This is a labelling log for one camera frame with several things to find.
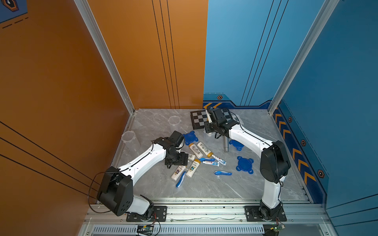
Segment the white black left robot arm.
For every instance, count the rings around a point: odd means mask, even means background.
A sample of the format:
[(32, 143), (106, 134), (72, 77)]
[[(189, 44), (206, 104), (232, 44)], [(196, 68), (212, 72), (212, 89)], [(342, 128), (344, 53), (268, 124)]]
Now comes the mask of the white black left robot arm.
[(173, 165), (186, 166), (189, 154), (176, 147), (165, 148), (153, 143), (133, 161), (119, 168), (111, 166), (103, 173), (97, 200), (116, 216), (135, 213), (149, 219), (154, 211), (154, 203), (144, 196), (134, 195), (133, 187), (146, 172), (161, 161), (168, 168)]

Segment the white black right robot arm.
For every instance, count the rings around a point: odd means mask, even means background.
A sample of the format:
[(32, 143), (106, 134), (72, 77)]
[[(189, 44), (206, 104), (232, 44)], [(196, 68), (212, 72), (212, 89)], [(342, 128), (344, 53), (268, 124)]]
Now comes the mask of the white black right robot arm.
[(264, 177), (264, 192), (257, 211), (263, 221), (275, 221), (284, 216), (281, 201), (282, 186), (291, 168), (285, 144), (270, 141), (244, 128), (236, 119), (228, 120), (220, 108), (207, 108), (206, 132), (214, 132), (237, 141), (260, 156), (260, 173)]

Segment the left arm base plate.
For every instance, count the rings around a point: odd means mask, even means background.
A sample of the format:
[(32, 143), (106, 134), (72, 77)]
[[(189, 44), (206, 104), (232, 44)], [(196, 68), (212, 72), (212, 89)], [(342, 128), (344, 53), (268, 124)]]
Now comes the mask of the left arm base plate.
[(146, 213), (128, 213), (127, 222), (165, 222), (167, 215), (167, 206), (153, 206), (149, 208)]

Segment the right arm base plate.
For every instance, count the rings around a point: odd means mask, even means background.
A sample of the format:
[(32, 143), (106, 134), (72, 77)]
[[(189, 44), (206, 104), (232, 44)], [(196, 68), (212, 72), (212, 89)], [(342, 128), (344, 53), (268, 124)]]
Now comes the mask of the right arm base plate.
[(287, 217), (283, 205), (274, 209), (266, 206), (245, 206), (245, 214), (248, 222), (286, 222)]

